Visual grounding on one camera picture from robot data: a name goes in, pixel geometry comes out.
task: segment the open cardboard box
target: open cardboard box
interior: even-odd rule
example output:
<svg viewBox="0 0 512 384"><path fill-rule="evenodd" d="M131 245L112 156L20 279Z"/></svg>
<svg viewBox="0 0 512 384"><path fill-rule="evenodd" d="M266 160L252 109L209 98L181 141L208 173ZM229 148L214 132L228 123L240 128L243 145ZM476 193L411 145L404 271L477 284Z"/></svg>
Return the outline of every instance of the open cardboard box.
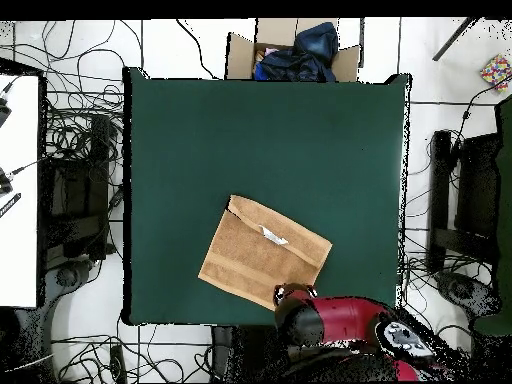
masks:
<svg viewBox="0 0 512 384"><path fill-rule="evenodd" d="M224 79L252 79L258 50L292 47L296 34L323 22L332 22L338 28L338 18L258 18L255 42L229 33ZM339 50L331 67L336 81L357 81L358 63L359 45Z"/></svg>

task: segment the colorful cube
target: colorful cube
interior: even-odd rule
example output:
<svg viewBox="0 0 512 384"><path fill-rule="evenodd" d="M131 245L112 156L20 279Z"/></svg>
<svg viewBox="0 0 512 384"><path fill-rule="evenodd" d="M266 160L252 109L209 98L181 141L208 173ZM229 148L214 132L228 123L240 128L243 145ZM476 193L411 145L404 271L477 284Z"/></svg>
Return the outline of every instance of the colorful cube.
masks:
<svg viewBox="0 0 512 384"><path fill-rule="evenodd" d="M501 54L492 59L489 64L480 72L482 78L495 85L507 76L512 75L510 63ZM498 91L505 91L508 87L508 81L495 87Z"/></svg>

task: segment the folded towel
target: folded towel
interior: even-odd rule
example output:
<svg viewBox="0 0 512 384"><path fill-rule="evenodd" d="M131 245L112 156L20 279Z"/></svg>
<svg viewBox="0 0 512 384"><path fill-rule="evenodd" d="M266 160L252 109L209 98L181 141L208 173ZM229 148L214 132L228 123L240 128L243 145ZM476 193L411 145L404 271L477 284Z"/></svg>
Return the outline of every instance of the folded towel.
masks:
<svg viewBox="0 0 512 384"><path fill-rule="evenodd" d="M332 244L259 203L231 196L199 278L274 310L279 284L314 284Z"/></svg>

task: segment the green table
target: green table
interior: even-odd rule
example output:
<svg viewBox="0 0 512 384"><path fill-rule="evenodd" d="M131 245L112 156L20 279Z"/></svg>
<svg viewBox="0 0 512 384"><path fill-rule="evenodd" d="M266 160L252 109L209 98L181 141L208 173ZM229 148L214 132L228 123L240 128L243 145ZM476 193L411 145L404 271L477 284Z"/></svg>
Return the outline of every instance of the green table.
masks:
<svg viewBox="0 0 512 384"><path fill-rule="evenodd" d="M493 336L512 334L512 96L496 108L498 137L503 143L496 157L499 171L499 206L496 238L499 260L496 281L502 300L499 314L476 320L475 330Z"/></svg>
<svg viewBox="0 0 512 384"><path fill-rule="evenodd" d="M271 311L197 278L230 194L333 243L319 295L394 305L407 78L150 80L125 69L129 321L273 324Z"/></svg>

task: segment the white tag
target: white tag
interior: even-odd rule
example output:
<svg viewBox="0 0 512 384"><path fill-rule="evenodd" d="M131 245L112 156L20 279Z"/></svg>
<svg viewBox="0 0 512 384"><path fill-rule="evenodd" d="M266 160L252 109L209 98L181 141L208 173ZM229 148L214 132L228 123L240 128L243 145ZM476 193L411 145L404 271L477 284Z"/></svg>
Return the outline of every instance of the white tag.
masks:
<svg viewBox="0 0 512 384"><path fill-rule="evenodd" d="M260 225L260 227L263 229L263 235L266 238L268 238L269 240L273 241L275 244L286 244L286 243L288 243L288 240L276 236L272 231L267 230L263 225Z"/></svg>

